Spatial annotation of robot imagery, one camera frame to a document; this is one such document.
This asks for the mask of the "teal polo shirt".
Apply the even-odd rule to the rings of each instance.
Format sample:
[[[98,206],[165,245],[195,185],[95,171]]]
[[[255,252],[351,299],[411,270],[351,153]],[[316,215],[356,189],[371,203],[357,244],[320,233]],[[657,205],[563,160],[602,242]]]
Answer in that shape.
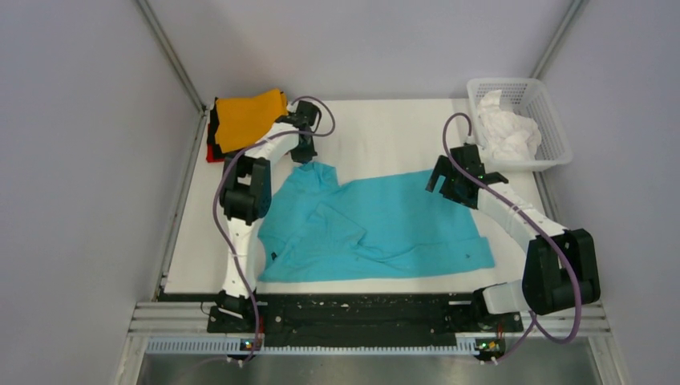
[[[427,170],[340,184],[334,167],[295,168],[259,230],[263,282],[423,278],[495,265],[470,209],[426,189]]]

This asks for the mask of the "red folded shirt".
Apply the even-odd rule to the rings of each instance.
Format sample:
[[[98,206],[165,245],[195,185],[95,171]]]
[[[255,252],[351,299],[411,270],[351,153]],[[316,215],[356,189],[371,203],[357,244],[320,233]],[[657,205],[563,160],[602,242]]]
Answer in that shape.
[[[219,163],[224,161],[226,153],[221,151],[221,147],[218,144],[208,144],[206,148],[205,159],[208,163]]]

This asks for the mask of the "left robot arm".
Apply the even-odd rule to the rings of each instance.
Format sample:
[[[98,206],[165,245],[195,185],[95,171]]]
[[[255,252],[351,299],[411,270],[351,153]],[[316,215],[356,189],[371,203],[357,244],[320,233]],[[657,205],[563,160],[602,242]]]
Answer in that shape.
[[[218,189],[222,214],[214,217],[229,240],[228,265],[216,304],[238,331],[252,329],[257,321],[253,293],[266,264],[258,233],[272,202],[272,168],[287,154],[299,164],[317,155],[312,135],[321,118],[317,105],[296,100],[254,145],[226,156]]]

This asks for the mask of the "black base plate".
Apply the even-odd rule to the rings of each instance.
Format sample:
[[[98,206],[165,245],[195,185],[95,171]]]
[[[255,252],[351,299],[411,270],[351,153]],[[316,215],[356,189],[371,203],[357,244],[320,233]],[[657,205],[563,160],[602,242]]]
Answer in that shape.
[[[477,317],[470,294],[261,294],[243,318],[214,306],[212,334],[259,332],[265,347],[448,347],[462,333],[521,332],[518,313]]]

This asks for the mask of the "white crumpled shirt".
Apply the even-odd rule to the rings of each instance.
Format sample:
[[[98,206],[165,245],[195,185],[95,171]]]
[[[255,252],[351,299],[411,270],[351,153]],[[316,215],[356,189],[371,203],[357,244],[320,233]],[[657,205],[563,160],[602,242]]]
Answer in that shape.
[[[542,135],[534,119],[501,108],[502,91],[488,92],[477,105],[489,155],[493,160],[535,160]]]

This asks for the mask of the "white plastic basket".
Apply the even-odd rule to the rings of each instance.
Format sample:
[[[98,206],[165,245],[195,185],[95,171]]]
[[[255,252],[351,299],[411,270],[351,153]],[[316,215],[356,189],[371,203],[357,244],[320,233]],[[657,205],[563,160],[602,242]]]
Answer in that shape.
[[[535,160],[500,161],[489,155],[482,125],[477,116],[477,105],[490,91],[501,90],[501,108],[517,115],[534,119],[542,135]],[[572,161],[573,153],[567,141],[557,110],[545,85],[537,79],[478,78],[467,82],[470,102],[472,135],[479,146],[480,158],[486,167],[498,172],[542,172],[556,165]]]

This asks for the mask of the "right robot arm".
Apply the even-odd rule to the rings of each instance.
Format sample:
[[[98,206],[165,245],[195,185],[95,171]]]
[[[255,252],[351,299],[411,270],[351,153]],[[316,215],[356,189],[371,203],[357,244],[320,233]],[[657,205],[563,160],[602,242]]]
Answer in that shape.
[[[473,293],[470,319],[480,330],[492,330],[503,314],[532,311],[546,315],[596,302],[601,297],[594,240],[584,229],[567,229],[544,216],[518,195],[498,172],[470,170],[472,181],[440,156],[427,182],[433,192],[480,211],[494,220],[524,251],[520,279],[487,286]]]

